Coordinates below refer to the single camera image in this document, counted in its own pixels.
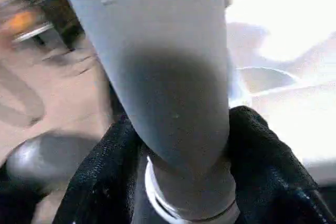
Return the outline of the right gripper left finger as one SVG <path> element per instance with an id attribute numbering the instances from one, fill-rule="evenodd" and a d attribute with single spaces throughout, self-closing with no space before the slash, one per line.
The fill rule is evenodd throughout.
<path id="1" fill-rule="evenodd" d="M 131 223 L 142 141 L 124 114 L 72 176 L 54 223 Z"/>

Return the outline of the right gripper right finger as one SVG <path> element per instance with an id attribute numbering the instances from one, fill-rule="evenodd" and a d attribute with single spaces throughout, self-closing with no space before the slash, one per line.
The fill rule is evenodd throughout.
<path id="1" fill-rule="evenodd" d="M 335 223 L 318 184 L 260 114 L 230 109 L 229 126 L 237 223 Z"/>

